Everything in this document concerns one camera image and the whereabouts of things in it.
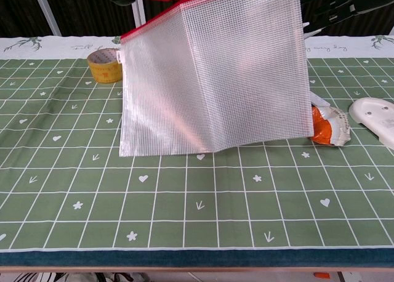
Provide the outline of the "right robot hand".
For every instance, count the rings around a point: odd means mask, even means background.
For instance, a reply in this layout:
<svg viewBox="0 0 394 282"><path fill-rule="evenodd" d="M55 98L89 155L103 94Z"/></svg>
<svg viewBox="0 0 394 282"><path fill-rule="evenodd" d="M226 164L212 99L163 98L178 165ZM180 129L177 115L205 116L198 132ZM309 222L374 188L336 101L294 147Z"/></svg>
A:
<svg viewBox="0 0 394 282"><path fill-rule="evenodd" d="M301 4L308 4L317 0L300 0ZM309 30L326 28L359 14L380 9L393 4L393 0L329 0L313 12L317 21L309 22L306 26Z"/></svg>

